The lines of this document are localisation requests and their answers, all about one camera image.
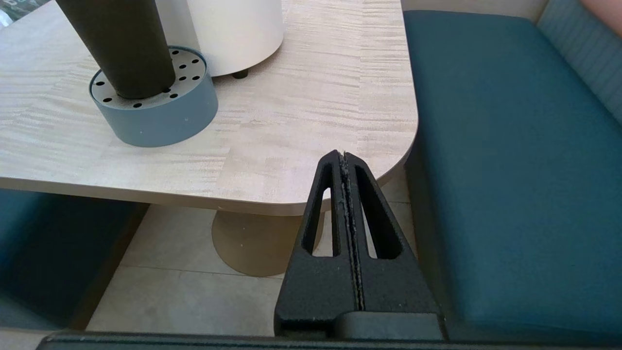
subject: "black rubber foot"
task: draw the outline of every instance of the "black rubber foot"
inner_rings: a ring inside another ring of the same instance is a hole
[[[239,72],[235,72],[231,74],[235,79],[244,79],[248,77],[248,69],[240,70]]]

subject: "white cylinder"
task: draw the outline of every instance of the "white cylinder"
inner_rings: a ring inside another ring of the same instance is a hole
[[[156,4],[168,44],[199,50],[212,77],[260,63],[283,41],[281,0],[157,0]]]

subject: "pink object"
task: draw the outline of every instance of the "pink object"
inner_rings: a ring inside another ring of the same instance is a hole
[[[622,37],[622,0],[581,0],[581,3]]]

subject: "light wood grain surface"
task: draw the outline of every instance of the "light wood grain surface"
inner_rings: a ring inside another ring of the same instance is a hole
[[[417,108],[399,0],[283,0],[281,48],[215,78],[219,110],[171,146],[118,140],[88,94],[98,67],[54,1],[0,32],[0,187],[301,215],[338,149],[381,178]]]

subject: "table pedestal base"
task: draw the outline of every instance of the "table pedestal base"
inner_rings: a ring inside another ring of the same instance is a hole
[[[245,275],[284,273],[302,216],[266,216],[218,211],[211,227],[214,247],[223,261]],[[320,214],[315,245],[322,236]]]

